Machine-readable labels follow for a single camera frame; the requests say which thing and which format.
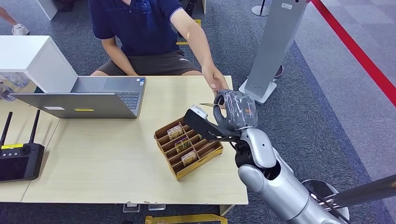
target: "gray laptop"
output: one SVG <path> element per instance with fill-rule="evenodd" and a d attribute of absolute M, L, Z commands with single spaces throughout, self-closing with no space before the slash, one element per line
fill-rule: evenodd
<path fill-rule="evenodd" d="M 78 77 L 71 93 L 12 95 L 58 118 L 134 119 L 145 86 L 145 77 Z"/>

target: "red line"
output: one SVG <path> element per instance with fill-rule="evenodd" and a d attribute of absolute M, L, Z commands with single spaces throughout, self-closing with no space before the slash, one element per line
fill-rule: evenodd
<path fill-rule="evenodd" d="M 362 65 L 374 82 L 380 87 L 383 93 L 396 107 L 396 87 L 386 78 L 381 70 L 374 64 L 374 62 L 364 53 L 359 45 L 352 39 L 347 31 L 341 26 L 341 24 L 335 19 L 330 11 L 324 6 L 320 0 L 312 0 L 313 5 L 320 12 L 323 18 L 327 21 L 330 27 L 342 40 L 345 46 L 353 54 L 356 60 Z"/>

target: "laptop keyboard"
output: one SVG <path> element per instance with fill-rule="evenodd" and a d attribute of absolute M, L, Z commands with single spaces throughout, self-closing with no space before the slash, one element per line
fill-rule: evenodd
<path fill-rule="evenodd" d="M 116 93 L 122 101 L 128 106 L 129 109 L 134 110 L 137 107 L 137 102 L 139 99 L 139 92 L 118 92 Z"/>

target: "navy polo shirt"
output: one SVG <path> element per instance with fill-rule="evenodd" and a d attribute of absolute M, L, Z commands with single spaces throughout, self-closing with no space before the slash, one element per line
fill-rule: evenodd
<path fill-rule="evenodd" d="M 127 56 L 161 55 L 179 50 L 170 17 L 178 0 L 89 0 L 93 33 L 98 39 L 117 36 Z"/>

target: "black router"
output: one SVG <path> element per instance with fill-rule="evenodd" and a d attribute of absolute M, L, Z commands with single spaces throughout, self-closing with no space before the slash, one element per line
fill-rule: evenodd
<path fill-rule="evenodd" d="M 40 110 L 37 110 L 29 143 L 4 145 L 12 114 L 8 114 L 0 139 L 0 183 L 31 181 L 38 178 L 44 155 L 44 146 L 34 143 Z"/>

